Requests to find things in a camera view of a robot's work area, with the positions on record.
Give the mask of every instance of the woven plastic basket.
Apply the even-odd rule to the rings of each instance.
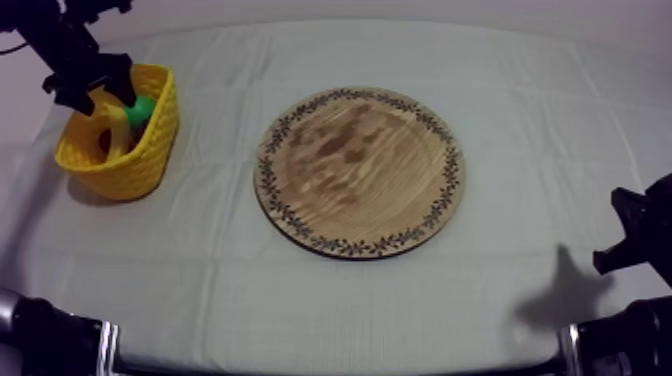
[[[106,162],[98,139],[108,126],[96,106],[87,117],[75,112],[56,147],[56,163],[100,196],[132,200],[159,185],[179,126],[173,73],[158,65],[134,65],[131,79],[138,94],[156,100],[149,124],[137,146],[128,154]],[[94,90],[96,103],[119,103],[103,90]]]

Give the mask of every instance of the wooden charger plate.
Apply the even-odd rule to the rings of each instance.
[[[398,255],[434,235],[464,190],[464,159],[445,123],[382,89],[347,87],[282,114],[259,146],[254,183],[268,218],[319,254]]]

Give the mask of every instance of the wood grain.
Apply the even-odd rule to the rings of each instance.
[[[416,101],[382,89],[315,94],[259,146],[255,190],[268,218],[314,252],[389,257],[434,235],[464,190],[462,153]]]

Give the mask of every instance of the green ball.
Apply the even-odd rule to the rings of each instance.
[[[133,107],[124,106],[124,112],[126,112],[131,129],[137,129],[149,120],[152,117],[152,112],[154,112],[154,107],[156,107],[154,99],[145,95],[138,95]]]

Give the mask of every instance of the white cloth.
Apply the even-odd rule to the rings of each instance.
[[[106,50],[175,72],[182,121],[163,182],[121,205],[88,194],[51,162],[69,114],[54,108],[2,213],[2,266],[22,291],[120,324],[126,358],[287,374],[524,364],[556,352],[560,326],[668,292],[649,266],[612,278],[591,266],[623,236],[611,190],[672,172],[663,62],[397,21],[235,26]],[[346,85],[417,99],[464,151],[456,215],[400,257],[306,252],[253,193],[274,118]]]

